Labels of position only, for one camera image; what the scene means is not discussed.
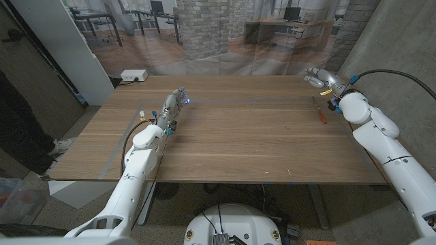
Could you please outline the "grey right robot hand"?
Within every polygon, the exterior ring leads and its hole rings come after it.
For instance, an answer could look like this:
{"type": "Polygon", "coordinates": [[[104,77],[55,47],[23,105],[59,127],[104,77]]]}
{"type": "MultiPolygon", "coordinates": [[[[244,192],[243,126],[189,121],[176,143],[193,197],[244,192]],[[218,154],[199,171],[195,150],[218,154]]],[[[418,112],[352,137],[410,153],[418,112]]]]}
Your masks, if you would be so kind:
{"type": "Polygon", "coordinates": [[[303,80],[316,88],[326,88],[326,91],[320,93],[321,96],[331,94],[336,98],[343,98],[347,85],[342,78],[331,71],[315,67],[309,67],[305,71],[311,75],[304,76],[303,80]]]}

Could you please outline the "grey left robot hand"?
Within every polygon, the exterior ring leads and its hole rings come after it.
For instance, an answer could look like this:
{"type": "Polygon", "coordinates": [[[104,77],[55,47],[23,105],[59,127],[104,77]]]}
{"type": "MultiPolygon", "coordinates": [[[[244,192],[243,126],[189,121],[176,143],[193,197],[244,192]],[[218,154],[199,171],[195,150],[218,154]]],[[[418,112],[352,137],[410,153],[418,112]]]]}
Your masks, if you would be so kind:
{"type": "Polygon", "coordinates": [[[156,119],[156,125],[170,135],[176,129],[176,119],[179,117],[183,106],[190,103],[185,88],[180,87],[171,92],[163,103],[161,112],[156,119]]]}

